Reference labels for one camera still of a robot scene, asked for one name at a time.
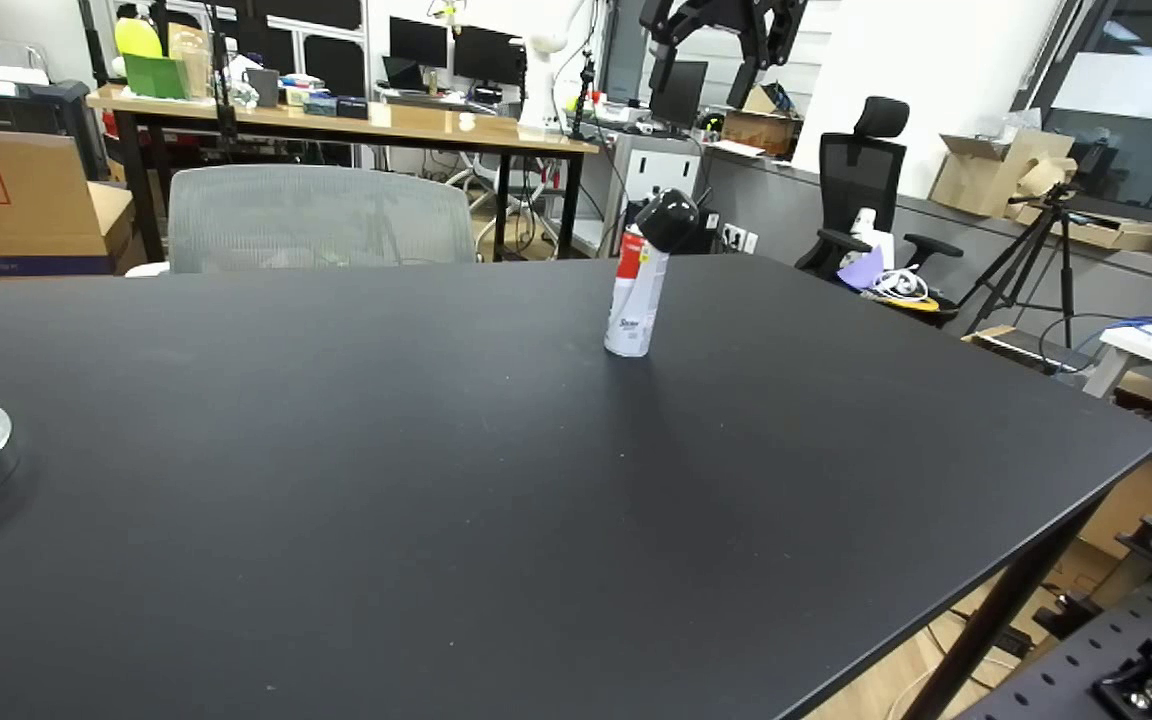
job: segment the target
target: tripod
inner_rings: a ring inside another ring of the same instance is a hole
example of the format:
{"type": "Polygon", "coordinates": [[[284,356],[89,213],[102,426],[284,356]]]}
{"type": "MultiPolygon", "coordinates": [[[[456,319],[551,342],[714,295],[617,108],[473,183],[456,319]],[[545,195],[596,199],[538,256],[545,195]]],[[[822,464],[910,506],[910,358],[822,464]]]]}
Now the tripod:
{"type": "Polygon", "coordinates": [[[1057,253],[1061,253],[1061,307],[1052,302],[1028,302],[1028,307],[1049,307],[1061,312],[1063,323],[1063,349],[1070,349],[1070,253],[1067,253],[1067,209],[1063,199],[1070,199],[1067,183],[1049,189],[1049,195],[1041,195],[1041,216],[978,273],[978,278],[969,287],[969,295],[960,301],[960,307],[969,307],[969,301],[975,291],[986,287],[978,312],[972,316],[969,332],[975,332],[995,307],[1015,307],[1018,291],[1052,237],[1052,228],[1061,224],[1057,237],[1057,253]]]}

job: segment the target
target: desk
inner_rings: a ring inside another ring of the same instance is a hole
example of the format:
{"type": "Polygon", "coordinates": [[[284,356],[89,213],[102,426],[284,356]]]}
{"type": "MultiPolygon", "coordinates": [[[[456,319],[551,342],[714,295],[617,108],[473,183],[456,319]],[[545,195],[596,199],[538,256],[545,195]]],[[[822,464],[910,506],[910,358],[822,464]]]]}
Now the desk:
{"type": "Polygon", "coordinates": [[[1098,342],[1098,363],[1085,384],[1087,394],[1106,394],[1130,358],[1152,363],[1152,328],[1106,328],[1098,342]]]}
{"type": "MultiPolygon", "coordinates": [[[[89,98],[97,112],[111,112],[128,148],[140,148],[140,132],[155,139],[162,127],[202,127],[217,132],[211,104],[187,98],[143,98],[123,86],[99,86],[89,98]]],[[[511,156],[561,156],[566,160],[566,190],[561,219],[561,256],[570,253],[574,199],[580,199],[580,165],[596,143],[574,143],[562,134],[528,132],[508,115],[473,115],[473,112],[439,112],[412,104],[372,104],[372,119],[347,115],[291,115],[288,108],[254,108],[238,112],[238,134],[288,134],[288,139],[337,139],[337,143],[412,143],[412,148],[446,148],[446,151],[497,151],[498,156],[498,195],[508,195],[508,165],[511,156]]],[[[152,213],[149,168],[140,151],[128,151],[128,183],[134,195],[134,228],[143,237],[149,259],[162,259],[162,230],[152,213]]],[[[502,204],[497,204],[497,259],[502,256],[502,204]]]]}
{"type": "Polygon", "coordinates": [[[0,282],[0,715],[796,715],[995,569],[1032,588],[1152,452],[747,256],[677,259],[619,363],[608,282],[0,282]]]}

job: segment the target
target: wall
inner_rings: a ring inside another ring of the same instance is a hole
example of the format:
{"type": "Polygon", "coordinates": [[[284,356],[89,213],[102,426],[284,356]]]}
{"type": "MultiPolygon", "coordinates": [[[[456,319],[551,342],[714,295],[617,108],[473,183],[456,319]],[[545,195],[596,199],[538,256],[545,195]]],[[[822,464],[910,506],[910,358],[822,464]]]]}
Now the wall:
{"type": "Polygon", "coordinates": [[[902,195],[928,195],[939,132],[1001,127],[1061,0],[838,0],[811,93],[796,168],[815,170],[815,139],[852,127],[862,97],[910,104],[902,195]]]}
{"type": "Polygon", "coordinates": [[[51,80],[90,84],[90,61],[77,0],[0,0],[0,41],[44,47],[51,80]]]}

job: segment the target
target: computer monitor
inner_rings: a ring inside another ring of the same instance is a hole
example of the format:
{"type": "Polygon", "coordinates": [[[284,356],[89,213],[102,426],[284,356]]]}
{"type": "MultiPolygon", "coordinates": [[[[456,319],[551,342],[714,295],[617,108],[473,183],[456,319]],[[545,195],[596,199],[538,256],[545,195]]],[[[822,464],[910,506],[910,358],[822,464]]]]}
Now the computer monitor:
{"type": "Polygon", "coordinates": [[[365,4],[360,0],[254,0],[259,17],[288,17],[303,22],[332,22],[332,29],[360,29],[365,4]]]}
{"type": "Polygon", "coordinates": [[[653,93],[653,119],[677,132],[691,127],[699,119],[704,75],[704,61],[677,61],[669,80],[653,93]]]}
{"type": "Polygon", "coordinates": [[[392,17],[387,19],[387,57],[412,61],[420,68],[446,68],[446,29],[392,17]]]}
{"type": "Polygon", "coordinates": [[[508,33],[460,29],[452,72],[479,84],[523,84],[528,50],[508,33]]]}
{"type": "Polygon", "coordinates": [[[382,80],[387,80],[387,86],[412,86],[412,93],[425,93],[420,64],[401,61],[401,57],[382,57],[382,80]]]}

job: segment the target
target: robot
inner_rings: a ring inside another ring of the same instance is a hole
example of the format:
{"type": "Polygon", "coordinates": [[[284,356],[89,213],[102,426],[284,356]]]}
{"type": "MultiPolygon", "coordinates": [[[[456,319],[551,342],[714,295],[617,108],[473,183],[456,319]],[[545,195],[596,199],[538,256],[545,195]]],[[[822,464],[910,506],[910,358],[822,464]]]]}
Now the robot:
{"type": "Polygon", "coordinates": [[[653,68],[653,97],[669,86],[679,42],[699,29],[730,29],[740,37],[740,72],[729,93],[730,108],[745,108],[755,75],[782,64],[801,37],[806,0],[647,0],[643,29],[659,42],[653,68]]]}

